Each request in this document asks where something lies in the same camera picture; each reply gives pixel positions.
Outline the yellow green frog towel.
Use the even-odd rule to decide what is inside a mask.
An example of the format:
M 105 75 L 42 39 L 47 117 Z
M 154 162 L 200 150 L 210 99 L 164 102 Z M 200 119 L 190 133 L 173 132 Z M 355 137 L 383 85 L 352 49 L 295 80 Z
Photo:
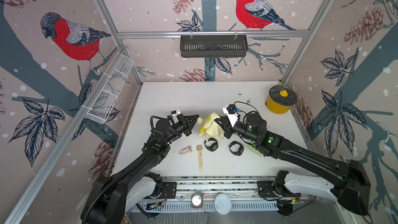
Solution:
M 221 140 L 224 138 L 224 130 L 215 122 L 220 116 L 216 113 L 211 113 L 205 118 L 203 125 L 199 131 L 199 136 L 205 135 L 205 141 L 210 138 Z

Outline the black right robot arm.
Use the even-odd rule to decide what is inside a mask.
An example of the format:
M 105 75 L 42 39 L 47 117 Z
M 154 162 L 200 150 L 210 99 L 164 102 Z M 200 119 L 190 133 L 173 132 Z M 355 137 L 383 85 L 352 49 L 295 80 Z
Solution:
M 293 163 L 309 172 L 280 170 L 273 190 L 285 197 L 291 194 L 311 195 L 337 202 L 344 209 L 361 216 L 369 213 L 371 183 L 363 165 L 355 160 L 337 161 L 297 146 L 266 128 L 258 114 L 249 114 L 245 122 L 231 124 L 237 115 L 215 119 L 229 139 L 233 134 L 248 140 L 265 157 Z

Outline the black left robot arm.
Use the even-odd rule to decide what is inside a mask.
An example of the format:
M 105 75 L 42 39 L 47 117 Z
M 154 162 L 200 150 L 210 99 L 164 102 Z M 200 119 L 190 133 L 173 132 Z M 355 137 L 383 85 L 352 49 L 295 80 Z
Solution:
M 142 154 L 118 173 L 100 176 L 93 184 L 81 213 L 83 224 L 119 224 L 132 206 L 150 195 L 162 193 L 162 177 L 152 173 L 169 153 L 170 144 L 189 136 L 199 115 L 173 111 L 166 118 L 151 116 L 151 134 Z

